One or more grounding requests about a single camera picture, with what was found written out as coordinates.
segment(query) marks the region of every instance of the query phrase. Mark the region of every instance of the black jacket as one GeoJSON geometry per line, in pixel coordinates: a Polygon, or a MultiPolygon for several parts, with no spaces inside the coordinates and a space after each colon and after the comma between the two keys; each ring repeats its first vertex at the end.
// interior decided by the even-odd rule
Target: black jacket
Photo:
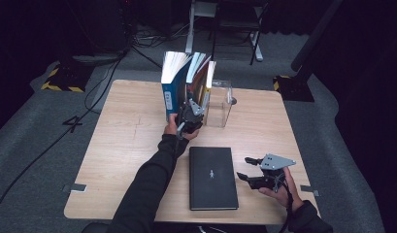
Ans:
{"type": "MultiPolygon", "coordinates": [[[[188,142],[183,139],[177,146],[175,135],[162,135],[158,152],[138,170],[116,210],[108,233],[151,231],[159,202],[172,178],[177,159],[185,152],[188,142]]],[[[332,232],[332,227],[317,216],[311,202],[304,203],[290,219],[288,229],[297,233],[332,232]]]]}

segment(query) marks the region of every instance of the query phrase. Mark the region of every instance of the hand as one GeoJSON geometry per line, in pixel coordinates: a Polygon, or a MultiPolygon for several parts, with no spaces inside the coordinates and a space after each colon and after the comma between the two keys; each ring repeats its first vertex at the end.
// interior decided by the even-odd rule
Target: hand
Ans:
{"type": "MultiPolygon", "coordinates": [[[[174,134],[177,135],[177,125],[175,123],[175,117],[177,117],[177,114],[170,114],[168,118],[168,125],[165,126],[164,129],[164,134],[174,134]]],[[[182,133],[183,137],[189,141],[192,139],[196,138],[198,136],[199,130],[195,130],[193,133],[188,134],[188,133],[182,133]]]]}
{"type": "MultiPolygon", "coordinates": [[[[289,169],[287,167],[284,167],[282,169],[285,172],[285,179],[286,182],[288,183],[289,192],[292,194],[292,198],[294,199],[294,202],[292,203],[292,212],[294,213],[296,210],[298,210],[298,208],[304,205],[304,202],[301,200],[300,196],[298,195],[298,191],[297,188],[295,187],[294,179],[292,178],[289,169]]],[[[277,201],[282,206],[286,208],[288,207],[288,193],[286,192],[285,187],[281,186],[278,189],[277,193],[267,187],[261,187],[258,189],[258,191],[269,197],[277,199],[277,201]]]]}

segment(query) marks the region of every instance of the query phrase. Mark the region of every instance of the gray carpet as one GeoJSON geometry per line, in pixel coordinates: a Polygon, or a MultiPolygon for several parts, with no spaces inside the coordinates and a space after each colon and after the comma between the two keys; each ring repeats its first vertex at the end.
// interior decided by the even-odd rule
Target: gray carpet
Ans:
{"type": "MultiPolygon", "coordinates": [[[[205,31],[196,33],[196,50],[210,51],[207,36],[205,31]]],[[[231,80],[235,87],[273,90],[275,75],[295,74],[290,70],[290,62],[307,39],[295,35],[262,35],[260,47],[264,61],[254,62],[252,66],[248,65],[249,52],[220,51],[215,76],[231,80]]],[[[165,50],[183,50],[184,45],[185,37],[180,37],[155,48],[139,50],[162,63],[165,50]]],[[[0,197],[33,159],[65,133],[67,126],[62,122],[73,116],[81,117],[86,112],[85,104],[94,103],[106,87],[102,80],[108,78],[110,65],[94,70],[86,93],[41,90],[54,65],[31,83],[35,94],[0,131],[0,197]]],[[[160,68],[130,51],[118,65],[113,79],[159,82],[159,72],[160,68]]],[[[334,123],[337,101],[316,77],[310,78],[309,86],[314,103],[285,101],[284,104],[312,187],[320,194],[316,201],[321,216],[333,225],[335,232],[383,232],[374,194],[334,123]]],[[[96,106],[98,111],[106,96],[102,97],[96,106]]],[[[66,133],[20,178],[0,207],[0,233],[81,232],[91,222],[63,215],[68,193],[62,189],[74,182],[98,117],[95,113],[87,114],[83,125],[77,126],[74,133],[66,133]]],[[[268,229],[278,232],[280,227],[268,226],[268,229]]]]}

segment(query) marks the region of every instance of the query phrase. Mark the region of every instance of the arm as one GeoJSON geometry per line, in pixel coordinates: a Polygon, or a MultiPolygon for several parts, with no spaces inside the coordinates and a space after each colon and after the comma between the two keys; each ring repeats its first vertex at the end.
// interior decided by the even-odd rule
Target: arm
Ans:
{"type": "MultiPolygon", "coordinates": [[[[283,168],[285,172],[285,179],[288,183],[289,191],[292,194],[294,202],[292,203],[292,216],[289,219],[288,230],[296,233],[313,232],[313,233],[327,233],[333,232],[332,226],[323,221],[318,215],[316,208],[311,204],[310,201],[302,201],[298,195],[295,187],[295,182],[287,167],[283,168]]],[[[287,207],[288,205],[288,194],[285,188],[282,186],[275,193],[273,190],[261,187],[259,192],[277,199],[277,201],[287,207]]]]}
{"type": "Polygon", "coordinates": [[[189,140],[198,134],[198,131],[185,134],[177,145],[177,125],[174,119],[175,115],[171,115],[162,141],[158,144],[158,152],[138,170],[116,210],[108,233],[150,232],[177,159],[184,153],[189,140]]]}

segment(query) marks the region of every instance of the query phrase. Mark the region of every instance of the black notebook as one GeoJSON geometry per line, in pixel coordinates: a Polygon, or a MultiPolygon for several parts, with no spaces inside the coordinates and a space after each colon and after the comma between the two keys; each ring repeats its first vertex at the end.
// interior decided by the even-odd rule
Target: black notebook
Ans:
{"type": "Polygon", "coordinates": [[[189,148],[191,211],[238,209],[230,148],[189,148]]]}

